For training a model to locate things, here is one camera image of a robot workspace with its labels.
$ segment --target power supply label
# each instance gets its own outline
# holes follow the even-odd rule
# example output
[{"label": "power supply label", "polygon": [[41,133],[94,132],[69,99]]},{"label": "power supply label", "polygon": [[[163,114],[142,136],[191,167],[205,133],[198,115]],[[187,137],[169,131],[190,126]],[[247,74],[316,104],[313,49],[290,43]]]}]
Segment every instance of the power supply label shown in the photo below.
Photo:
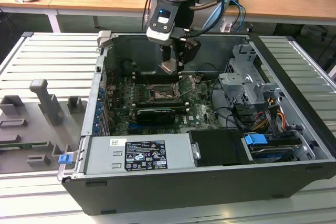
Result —
[{"label": "power supply label", "polygon": [[126,142],[125,170],[167,169],[164,141]]}]

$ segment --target open computer chassis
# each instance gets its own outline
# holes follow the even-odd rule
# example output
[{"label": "open computer chassis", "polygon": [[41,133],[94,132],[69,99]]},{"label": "open computer chassis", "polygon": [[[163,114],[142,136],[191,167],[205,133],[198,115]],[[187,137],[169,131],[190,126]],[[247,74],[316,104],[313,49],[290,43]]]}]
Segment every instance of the open computer chassis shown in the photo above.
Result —
[{"label": "open computer chassis", "polygon": [[259,37],[200,41],[171,76],[143,34],[102,48],[76,163],[59,170],[85,213],[285,198],[336,174],[334,135]]}]

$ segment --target motherboard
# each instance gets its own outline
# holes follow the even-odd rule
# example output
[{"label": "motherboard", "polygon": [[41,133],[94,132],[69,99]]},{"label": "motherboard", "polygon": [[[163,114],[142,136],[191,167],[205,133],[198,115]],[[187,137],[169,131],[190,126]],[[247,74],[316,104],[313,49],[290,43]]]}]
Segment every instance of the motherboard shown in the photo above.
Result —
[{"label": "motherboard", "polygon": [[212,83],[198,74],[170,79],[142,75],[112,81],[107,88],[111,135],[221,128],[210,103]]}]

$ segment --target floor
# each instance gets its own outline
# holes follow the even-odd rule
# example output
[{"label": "floor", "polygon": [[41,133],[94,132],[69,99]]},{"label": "floor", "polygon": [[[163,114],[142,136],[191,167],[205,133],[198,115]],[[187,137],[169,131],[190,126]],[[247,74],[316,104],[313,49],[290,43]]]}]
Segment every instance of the floor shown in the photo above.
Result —
[{"label": "floor", "polygon": [[[8,14],[0,23],[0,61],[10,52],[12,46],[20,38],[23,31],[52,32],[46,15],[38,14]],[[91,16],[59,16],[64,32],[68,33],[97,33],[100,30],[112,30],[116,32],[141,31],[141,18],[127,17],[99,17],[100,28],[94,28]],[[259,35],[272,35],[276,24],[270,23],[245,23],[245,27],[252,27],[253,32]],[[304,26],[296,41],[314,59],[318,59],[324,48],[336,35],[335,27],[325,27],[327,37],[321,41],[321,28],[317,26]],[[293,35],[297,26],[285,25],[281,29],[281,35]],[[324,52],[319,64],[324,64],[328,57],[336,52],[336,39]]]}]

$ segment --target blue clip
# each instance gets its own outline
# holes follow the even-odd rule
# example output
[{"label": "blue clip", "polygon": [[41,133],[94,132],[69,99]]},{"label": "blue clip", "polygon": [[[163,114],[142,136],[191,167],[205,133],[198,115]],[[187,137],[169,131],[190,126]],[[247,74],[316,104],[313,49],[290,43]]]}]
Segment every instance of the blue clip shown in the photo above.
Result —
[{"label": "blue clip", "polygon": [[250,144],[268,144],[265,135],[263,134],[248,134],[244,137],[247,145]]},{"label": "blue clip", "polygon": [[60,164],[60,165],[72,164],[72,154],[59,155],[58,164]]}]

